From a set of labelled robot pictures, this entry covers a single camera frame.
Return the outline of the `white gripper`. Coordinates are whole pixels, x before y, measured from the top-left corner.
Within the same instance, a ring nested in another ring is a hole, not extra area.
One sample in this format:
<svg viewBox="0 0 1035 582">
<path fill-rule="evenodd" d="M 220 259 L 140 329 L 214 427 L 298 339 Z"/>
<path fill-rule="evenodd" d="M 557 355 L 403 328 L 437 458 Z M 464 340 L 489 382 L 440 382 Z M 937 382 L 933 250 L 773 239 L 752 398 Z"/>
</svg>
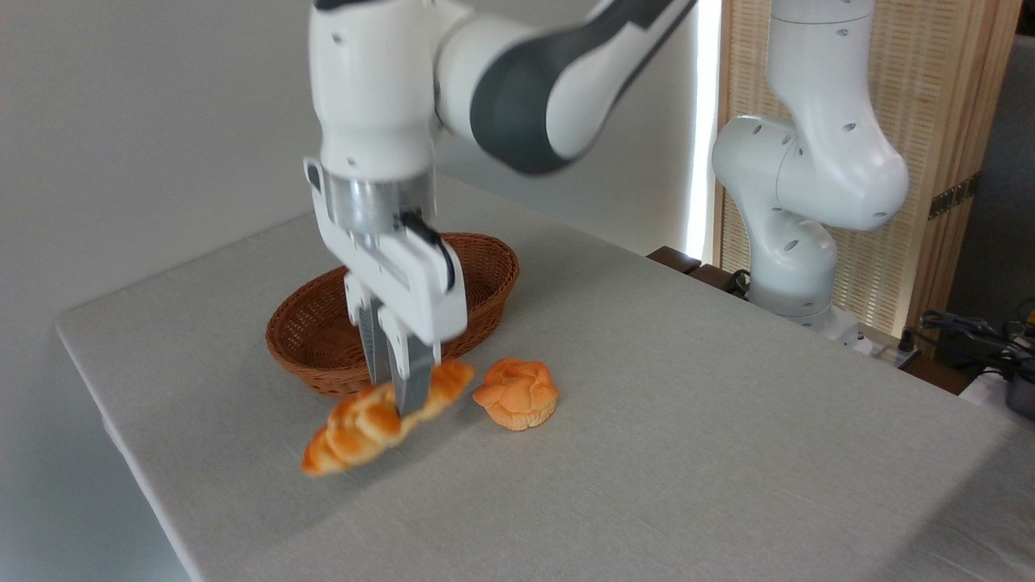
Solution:
<svg viewBox="0 0 1035 582">
<path fill-rule="evenodd" d="M 400 416 L 417 413 L 441 356 L 441 346 L 430 344 L 468 324 L 459 258 L 428 228 L 435 173 L 384 182 L 333 175 L 315 158 L 304 169 L 323 243 L 350 272 L 348 317 L 369 380 L 391 381 Z"/>
</svg>

